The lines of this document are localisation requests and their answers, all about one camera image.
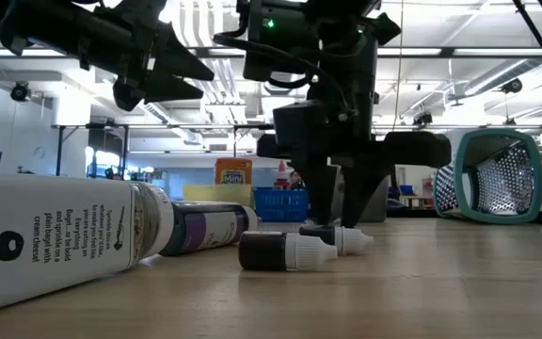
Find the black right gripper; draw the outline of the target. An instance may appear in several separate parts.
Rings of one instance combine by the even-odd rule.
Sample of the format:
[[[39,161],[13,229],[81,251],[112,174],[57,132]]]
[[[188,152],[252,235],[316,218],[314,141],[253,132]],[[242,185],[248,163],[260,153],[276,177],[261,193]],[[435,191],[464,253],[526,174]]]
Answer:
[[[444,135],[429,132],[389,132],[382,140],[354,140],[349,137],[297,137],[279,140],[264,135],[257,141],[259,157],[288,159],[302,177],[308,192],[311,218],[327,225],[339,167],[311,165],[330,160],[341,166],[357,163],[371,166],[343,168],[342,226],[383,222],[387,217],[389,167],[383,164],[418,165],[439,168],[451,162],[451,143]]]

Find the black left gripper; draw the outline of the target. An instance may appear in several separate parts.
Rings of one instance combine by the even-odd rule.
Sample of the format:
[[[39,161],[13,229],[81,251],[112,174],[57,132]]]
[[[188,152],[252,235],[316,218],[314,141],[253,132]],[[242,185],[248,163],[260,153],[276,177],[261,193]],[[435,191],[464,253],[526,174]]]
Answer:
[[[178,40],[172,24],[81,21],[80,31],[80,68],[88,71],[95,66],[117,75],[113,97],[117,107],[125,111],[132,111],[141,102],[196,100],[203,95],[181,78],[146,79],[155,39],[156,65],[180,77],[204,81],[215,78],[214,72]]]

